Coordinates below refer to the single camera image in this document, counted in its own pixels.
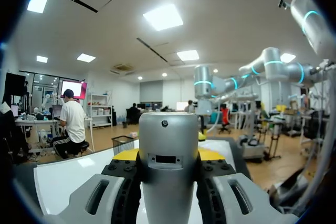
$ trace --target ceiling vent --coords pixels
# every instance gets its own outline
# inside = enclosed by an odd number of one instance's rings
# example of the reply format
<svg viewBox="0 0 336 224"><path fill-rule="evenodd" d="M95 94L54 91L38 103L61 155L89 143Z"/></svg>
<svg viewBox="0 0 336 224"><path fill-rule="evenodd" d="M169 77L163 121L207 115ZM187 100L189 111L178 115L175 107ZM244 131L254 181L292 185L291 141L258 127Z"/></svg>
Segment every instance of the ceiling vent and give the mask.
<svg viewBox="0 0 336 224"><path fill-rule="evenodd" d="M127 76L134 73L134 68L129 64L118 64L110 69L110 73L117 74L119 76Z"/></svg>

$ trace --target floor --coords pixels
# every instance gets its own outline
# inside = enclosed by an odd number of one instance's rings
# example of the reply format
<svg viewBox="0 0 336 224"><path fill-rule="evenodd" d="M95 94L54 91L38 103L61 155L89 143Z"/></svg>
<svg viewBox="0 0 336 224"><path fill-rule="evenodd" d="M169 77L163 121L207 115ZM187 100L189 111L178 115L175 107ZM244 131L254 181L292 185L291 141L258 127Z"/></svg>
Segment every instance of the floor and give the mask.
<svg viewBox="0 0 336 224"><path fill-rule="evenodd" d="M112 146L112 137L120 135L129 135L131 132L137 132L139 130L138 125L128 125L126 129L122 125L117 125L115 127L105 127L105 128L95 128L93 129L93 139L95 144L95 151L105 150L111 148ZM34 147L37 141L35 129L31 131L31 136L28 138L28 142ZM241 134L244 134L243 130L233 129L231 134L223 133L216 134L216 136L230 136L235 140ZM90 143L90 148L92 149L92 142L90 139L90 131L86 130L86 141ZM269 146L270 135L266 135L265 145ZM279 140L279 145L277 149L277 155L281 155L281 158L276 158L271 161L263 161L261 164L258 163L247 163L247 167L251 173L253 181L259 185L262 189L268 189L272 184L284 181L292 173L294 173L299 168L302 168L307 160L306 157L300 155L301 151L299 137L288 137L281 135ZM91 153L89 150L86 150L84 155ZM40 156L37 156L38 163L43 164L47 162L52 162L56 160L61 160L56 154L52 152L42 152ZM316 168L316 160L312 161L311 166L309 167L306 177L310 180L312 177L309 174L313 174Z"/></svg>

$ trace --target square ceiling light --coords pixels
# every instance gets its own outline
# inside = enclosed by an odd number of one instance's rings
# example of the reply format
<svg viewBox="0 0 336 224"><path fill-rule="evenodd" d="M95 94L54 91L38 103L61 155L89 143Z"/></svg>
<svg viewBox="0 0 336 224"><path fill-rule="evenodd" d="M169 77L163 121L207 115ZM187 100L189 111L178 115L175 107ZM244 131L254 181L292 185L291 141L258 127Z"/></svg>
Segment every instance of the square ceiling light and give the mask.
<svg viewBox="0 0 336 224"><path fill-rule="evenodd" d="M86 54L81 54L77 60L85 61L85 62L92 62L95 59L94 56L86 55Z"/></svg>
<svg viewBox="0 0 336 224"><path fill-rule="evenodd" d="M43 13L48 0L30 0L27 10L36 13Z"/></svg>
<svg viewBox="0 0 336 224"><path fill-rule="evenodd" d="M36 61L47 63L48 62L48 57L43 57L43 56L36 56Z"/></svg>
<svg viewBox="0 0 336 224"><path fill-rule="evenodd" d="M296 57L295 55L291 55L291 54L283 54L283 55L280 56L280 59L281 59L281 61L284 62L284 63L289 63L289 62L291 62L292 60L294 60L295 57Z"/></svg>
<svg viewBox="0 0 336 224"><path fill-rule="evenodd" d="M178 52L177 56L179 56L182 61L198 60L200 58L196 50Z"/></svg>
<svg viewBox="0 0 336 224"><path fill-rule="evenodd" d="M143 14L143 16L157 31L183 25L183 21L173 4L161 6Z"/></svg>

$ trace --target white t-shirt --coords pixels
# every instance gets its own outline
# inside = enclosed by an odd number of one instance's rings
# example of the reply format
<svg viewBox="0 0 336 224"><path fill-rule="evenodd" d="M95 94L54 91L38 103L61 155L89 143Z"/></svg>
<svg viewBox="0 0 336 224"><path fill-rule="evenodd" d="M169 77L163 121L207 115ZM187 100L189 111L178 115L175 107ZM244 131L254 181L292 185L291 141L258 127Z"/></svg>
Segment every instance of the white t-shirt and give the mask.
<svg viewBox="0 0 336 224"><path fill-rule="evenodd" d="M59 118L67 122L67 132L75 143L81 143L85 140L85 116L82 106L76 101L68 101L62 106Z"/></svg>
<svg viewBox="0 0 336 224"><path fill-rule="evenodd" d="M193 105L188 105L184 108L184 112L194 113L195 107Z"/></svg>

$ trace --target black pants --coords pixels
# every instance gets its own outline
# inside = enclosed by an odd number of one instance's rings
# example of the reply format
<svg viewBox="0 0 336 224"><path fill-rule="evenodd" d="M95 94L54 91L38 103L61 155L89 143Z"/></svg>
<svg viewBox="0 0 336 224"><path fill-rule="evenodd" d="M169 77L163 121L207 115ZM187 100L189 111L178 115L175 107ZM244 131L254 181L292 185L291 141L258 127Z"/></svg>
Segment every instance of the black pants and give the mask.
<svg viewBox="0 0 336 224"><path fill-rule="evenodd" d="M73 142L68 136L59 136L53 139L53 147L56 154L64 159L68 158L67 153L77 155L80 152L81 144L82 142Z"/></svg>

